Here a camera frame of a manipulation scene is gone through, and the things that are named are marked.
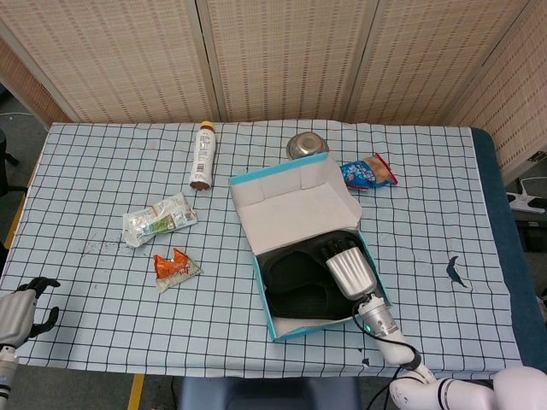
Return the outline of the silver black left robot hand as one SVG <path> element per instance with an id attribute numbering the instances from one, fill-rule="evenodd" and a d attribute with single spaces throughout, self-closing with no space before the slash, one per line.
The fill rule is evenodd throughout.
<path id="1" fill-rule="evenodd" d="M 53 307 L 44 323 L 35 323 L 37 300 L 48 287 L 61 284 L 52 278 L 37 277 L 20 285 L 14 292 L 1 297 L 1 348 L 18 349 L 29 338 L 53 329 L 60 309 Z"/>

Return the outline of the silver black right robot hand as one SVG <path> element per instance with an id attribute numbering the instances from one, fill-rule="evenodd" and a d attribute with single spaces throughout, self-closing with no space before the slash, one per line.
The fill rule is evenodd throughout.
<path id="1" fill-rule="evenodd" d="M 321 248 L 329 272 L 342 294 L 352 301 L 374 293 L 377 279 L 362 250 L 352 240 L 329 241 Z"/>

